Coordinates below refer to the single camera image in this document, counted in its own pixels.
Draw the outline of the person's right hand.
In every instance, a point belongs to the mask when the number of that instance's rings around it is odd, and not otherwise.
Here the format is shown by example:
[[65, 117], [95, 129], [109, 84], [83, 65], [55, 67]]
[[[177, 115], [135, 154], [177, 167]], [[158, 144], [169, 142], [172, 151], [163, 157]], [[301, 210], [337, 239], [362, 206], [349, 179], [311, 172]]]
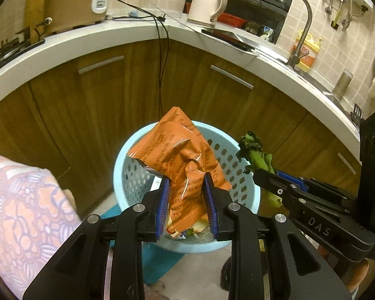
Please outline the person's right hand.
[[[323, 247], [321, 244], [318, 245], [318, 252], [326, 260], [329, 260], [330, 252]], [[363, 259], [360, 263], [356, 264], [351, 268], [350, 280], [345, 283], [348, 291], [353, 295], [361, 282], [365, 279], [369, 271], [369, 261], [368, 259]]]

